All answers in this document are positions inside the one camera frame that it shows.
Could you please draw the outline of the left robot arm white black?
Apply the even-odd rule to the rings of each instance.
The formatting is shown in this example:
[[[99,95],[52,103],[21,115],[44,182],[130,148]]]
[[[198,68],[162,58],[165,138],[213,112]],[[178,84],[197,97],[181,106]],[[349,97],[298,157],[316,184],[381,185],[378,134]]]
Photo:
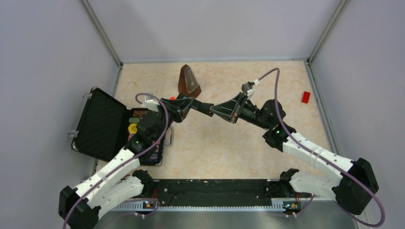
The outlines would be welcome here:
[[[132,197],[148,197],[153,192],[151,177],[144,170],[123,177],[140,166],[140,158],[152,155],[164,140],[168,128],[180,123],[195,102],[193,97],[158,99],[143,102],[148,109],[136,123],[137,131],[98,172],[75,187],[60,193],[59,215],[63,228],[92,229],[110,210]]]

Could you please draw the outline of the black remote control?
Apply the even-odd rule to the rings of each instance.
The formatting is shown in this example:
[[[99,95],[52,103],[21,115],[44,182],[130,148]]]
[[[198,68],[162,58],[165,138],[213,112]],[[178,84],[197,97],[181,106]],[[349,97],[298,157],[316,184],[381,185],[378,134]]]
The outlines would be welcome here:
[[[214,113],[211,111],[211,107],[214,106],[212,103],[205,103],[197,100],[195,97],[192,96],[186,96],[184,94],[179,94],[176,99],[186,99],[186,98],[193,98],[194,101],[191,103],[190,108],[193,110],[196,110],[204,115],[207,115],[209,117],[213,117]]]

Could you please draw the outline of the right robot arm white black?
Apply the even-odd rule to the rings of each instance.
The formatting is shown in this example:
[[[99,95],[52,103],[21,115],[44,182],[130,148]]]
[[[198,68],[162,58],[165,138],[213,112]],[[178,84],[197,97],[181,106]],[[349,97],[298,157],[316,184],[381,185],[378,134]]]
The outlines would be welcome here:
[[[262,108],[254,105],[246,95],[239,93],[233,99],[213,105],[210,111],[234,124],[238,119],[266,130],[265,142],[279,151],[295,156],[324,175],[309,175],[298,169],[289,169],[280,177],[280,191],[287,197],[305,192],[335,200],[347,212],[360,215],[379,190],[369,161],[352,160],[337,155],[305,138],[283,122],[285,112],[279,102],[267,100]]]

